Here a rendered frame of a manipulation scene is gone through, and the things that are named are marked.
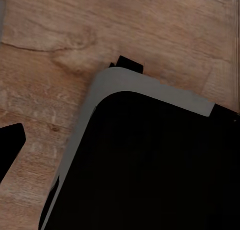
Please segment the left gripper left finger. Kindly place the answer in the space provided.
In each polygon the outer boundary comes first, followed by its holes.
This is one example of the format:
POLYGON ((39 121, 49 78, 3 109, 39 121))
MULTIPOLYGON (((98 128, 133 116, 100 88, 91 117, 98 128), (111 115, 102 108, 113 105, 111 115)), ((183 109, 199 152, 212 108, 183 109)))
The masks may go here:
POLYGON ((0 183, 26 142, 21 123, 0 128, 0 183))

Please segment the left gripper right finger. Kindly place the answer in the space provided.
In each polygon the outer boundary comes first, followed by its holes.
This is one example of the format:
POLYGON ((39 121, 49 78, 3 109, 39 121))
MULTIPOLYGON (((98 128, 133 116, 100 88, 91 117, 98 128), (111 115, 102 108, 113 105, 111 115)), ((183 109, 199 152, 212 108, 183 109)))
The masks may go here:
POLYGON ((224 141, 232 151, 238 162, 240 163, 240 125, 235 123, 228 123, 224 141))

